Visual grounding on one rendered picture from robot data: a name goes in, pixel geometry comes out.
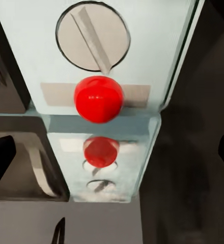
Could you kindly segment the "microwave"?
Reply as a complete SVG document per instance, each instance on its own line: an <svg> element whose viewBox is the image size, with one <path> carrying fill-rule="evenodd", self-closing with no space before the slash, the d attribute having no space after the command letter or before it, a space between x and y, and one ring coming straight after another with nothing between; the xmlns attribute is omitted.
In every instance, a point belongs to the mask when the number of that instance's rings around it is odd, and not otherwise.
<svg viewBox="0 0 224 244"><path fill-rule="evenodd" d="M204 1L0 0L0 113L156 115Z"/></svg>

